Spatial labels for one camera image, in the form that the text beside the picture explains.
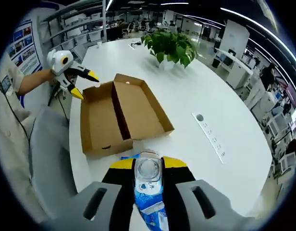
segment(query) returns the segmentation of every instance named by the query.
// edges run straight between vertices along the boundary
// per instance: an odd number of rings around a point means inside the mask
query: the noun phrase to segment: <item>beige shirt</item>
[[[4,53],[0,61],[0,162],[13,192],[28,213],[39,222],[46,216],[30,182],[29,141],[15,117],[18,117],[29,136],[35,117],[21,106],[17,98],[16,92],[22,79],[23,74]]]

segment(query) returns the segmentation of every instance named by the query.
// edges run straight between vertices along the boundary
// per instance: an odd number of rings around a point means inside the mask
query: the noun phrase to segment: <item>office desk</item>
[[[232,61],[234,62],[231,68],[226,65],[222,65],[222,67],[229,72],[226,82],[230,86],[232,86],[233,89],[238,89],[244,86],[246,81],[249,79],[250,76],[254,74],[254,72],[248,66],[246,66],[241,60],[239,60],[232,54],[226,51],[222,51],[218,48],[216,48],[216,50],[226,55],[228,58],[232,59]]]
[[[163,26],[163,25],[160,25],[160,26],[156,26],[157,29],[164,29],[164,30],[167,30],[168,29],[168,26]]]
[[[248,67],[246,66],[241,60],[239,60],[237,57],[235,57],[234,55],[230,54],[227,51],[223,51],[220,50],[218,48],[215,48],[218,52],[226,55],[228,58],[232,59],[235,63],[237,63],[240,67],[242,67],[246,72],[249,73],[250,76],[252,76],[254,74],[254,72]]]
[[[168,136],[142,141],[145,148],[186,162],[194,177],[204,179],[231,200],[233,209],[246,215],[257,200],[271,166],[271,153],[255,118],[238,95],[212,70],[198,60],[186,69],[179,64],[160,70],[156,58],[144,46],[129,45],[133,39],[90,47],[83,65],[101,82],[117,73],[141,78],[160,102],[175,130]],[[78,78],[80,90],[92,82]],[[121,155],[86,159],[80,135],[81,101],[73,98],[69,144],[77,191],[92,181],[102,181],[109,166]],[[219,134],[228,156],[222,164],[192,113],[200,112]]]

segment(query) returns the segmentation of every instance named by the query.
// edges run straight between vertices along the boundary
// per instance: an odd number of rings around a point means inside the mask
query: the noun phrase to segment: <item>office worker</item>
[[[119,26],[119,24],[120,24],[120,20],[117,19],[117,20],[116,20],[116,23],[115,23],[115,26]]]
[[[122,29],[127,29],[128,28],[128,24],[124,21],[123,18],[120,19],[119,27],[121,27]]]
[[[140,23],[141,26],[146,26],[146,21],[147,21],[147,18],[144,18],[142,20],[142,22]]]
[[[244,101],[245,105],[251,110],[256,103],[263,97],[265,91],[272,89],[275,84],[274,64],[270,64],[268,67],[263,68],[259,74],[257,82],[250,90],[247,99]]]
[[[24,76],[7,53],[0,60],[0,162],[14,194],[36,221],[46,215],[30,182],[28,139],[35,116],[17,97],[53,79],[51,70]]]
[[[173,20],[170,21],[170,26],[175,26],[175,24],[173,23]]]
[[[259,57],[255,57],[254,58],[254,60],[255,60],[255,66],[254,67],[259,67],[259,65],[260,65],[260,58]]]
[[[265,90],[272,89],[275,84],[274,69],[275,65],[273,63],[270,63],[270,65],[263,68],[261,72],[260,79]]]

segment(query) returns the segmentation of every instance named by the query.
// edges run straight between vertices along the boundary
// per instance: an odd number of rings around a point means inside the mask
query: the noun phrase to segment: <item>power strip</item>
[[[204,118],[204,116],[201,113],[192,113],[192,116],[206,134],[221,163],[225,164],[227,157],[226,151],[224,145],[220,141],[220,137],[215,132],[216,130],[213,129],[212,123],[209,122],[206,117]]]

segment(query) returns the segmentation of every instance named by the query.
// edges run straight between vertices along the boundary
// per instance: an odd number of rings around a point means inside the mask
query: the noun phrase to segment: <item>open cardboard box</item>
[[[114,81],[83,90],[81,139],[83,153],[104,157],[133,148],[142,140],[174,128],[147,83],[117,74]]]

